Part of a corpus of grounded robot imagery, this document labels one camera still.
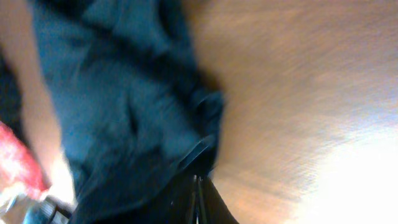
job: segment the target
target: red object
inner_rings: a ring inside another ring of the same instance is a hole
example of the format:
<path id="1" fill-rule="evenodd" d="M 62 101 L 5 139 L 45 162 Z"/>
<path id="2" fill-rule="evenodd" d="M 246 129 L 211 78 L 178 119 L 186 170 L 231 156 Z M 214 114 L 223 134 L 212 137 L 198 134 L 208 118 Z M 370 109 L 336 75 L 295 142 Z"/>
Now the red object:
<path id="1" fill-rule="evenodd" d="M 8 184 L 23 183 L 26 194 L 32 199 L 39 199 L 48 189 L 39 164 L 28 148 L 2 122 L 0 122 L 0 174 Z"/>

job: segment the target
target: wood grain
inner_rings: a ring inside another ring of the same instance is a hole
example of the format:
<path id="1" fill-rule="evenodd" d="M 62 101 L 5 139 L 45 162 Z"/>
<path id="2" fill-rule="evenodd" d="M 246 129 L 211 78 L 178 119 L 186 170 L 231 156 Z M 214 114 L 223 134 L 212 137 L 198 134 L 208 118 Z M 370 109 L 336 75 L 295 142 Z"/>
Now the wood grain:
<path id="1" fill-rule="evenodd" d="M 398 223 L 398 4 L 186 1 L 241 223 Z"/>

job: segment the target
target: sunlight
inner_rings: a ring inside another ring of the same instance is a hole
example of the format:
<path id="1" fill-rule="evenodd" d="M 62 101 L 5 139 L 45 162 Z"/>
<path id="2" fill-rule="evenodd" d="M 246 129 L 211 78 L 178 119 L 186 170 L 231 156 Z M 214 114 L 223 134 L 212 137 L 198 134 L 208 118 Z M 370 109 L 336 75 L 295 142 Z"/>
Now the sunlight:
<path id="1" fill-rule="evenodd" d="M 288 223 L 398 223 L 397 130 L 362 133 L 320 162 L 313 193 Z"/>

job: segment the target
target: black object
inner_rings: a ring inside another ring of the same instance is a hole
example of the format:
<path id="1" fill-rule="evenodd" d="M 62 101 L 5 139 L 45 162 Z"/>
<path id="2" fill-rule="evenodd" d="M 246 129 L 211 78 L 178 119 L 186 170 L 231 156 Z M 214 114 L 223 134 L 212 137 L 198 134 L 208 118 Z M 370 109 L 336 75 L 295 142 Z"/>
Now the black object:
<path id="1" fill-rule="evenodd" d="M 114 217 L 97 221 L 106 223 L 146 223 L 146 224 L 237 224 L 209 177 L 190 175 L 175 179 L 169 186 L 179 189 L 172 195 L 166 188 L 149 205 L 135 211 L 122 213 Z M 162 207 L 166 214 L 160 217 L 153 209 Z M 71 213 L 55 200 L 45 201 L 29 209 L 23 224 L 67 224 Z"/>

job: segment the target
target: blue jacket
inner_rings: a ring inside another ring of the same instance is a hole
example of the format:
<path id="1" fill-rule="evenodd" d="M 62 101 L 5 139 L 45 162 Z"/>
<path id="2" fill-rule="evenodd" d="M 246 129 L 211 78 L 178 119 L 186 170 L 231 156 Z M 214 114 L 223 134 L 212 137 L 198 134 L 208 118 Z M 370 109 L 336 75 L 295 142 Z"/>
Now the blue jacket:
<path id="1" fill-rule="evenodd" d="M 200 81 L 178 0 L 34 1 L 33 12 L 79 203 L 72 223 L 145 205 L 217 148 L 221 94 Z"/>

